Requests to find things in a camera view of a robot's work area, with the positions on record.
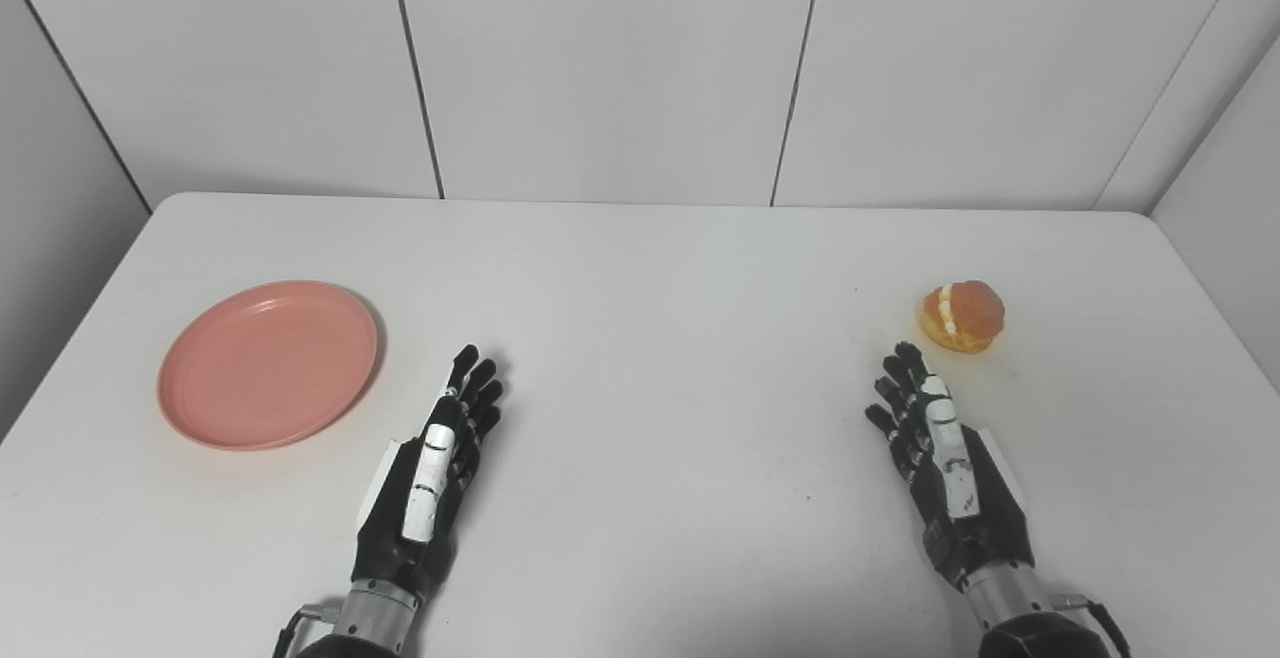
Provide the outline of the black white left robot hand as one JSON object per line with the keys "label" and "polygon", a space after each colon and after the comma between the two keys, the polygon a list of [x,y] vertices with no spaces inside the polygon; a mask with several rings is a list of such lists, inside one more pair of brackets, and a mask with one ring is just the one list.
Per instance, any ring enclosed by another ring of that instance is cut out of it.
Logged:
{"label": "black white left robot hand", "polygon": [[500,421],[504,390],[497,362],[475,344],[453,358],[420,433],[392,440],[379,462],[357,518],[355,586],[421,591],[444,581],[454,521]]}

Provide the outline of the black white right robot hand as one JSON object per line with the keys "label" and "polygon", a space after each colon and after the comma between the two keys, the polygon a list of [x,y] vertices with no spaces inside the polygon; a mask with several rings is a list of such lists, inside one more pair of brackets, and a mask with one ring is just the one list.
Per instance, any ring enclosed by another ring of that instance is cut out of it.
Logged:
{"label": "black white right robot hand", "polygon": [[923,522],[934,571],[956,589],[989,565],[1036,565],[1025,513],[984,438],[964,424],[947,384],[910,342],[895,344],[874,381],[867,420]]}

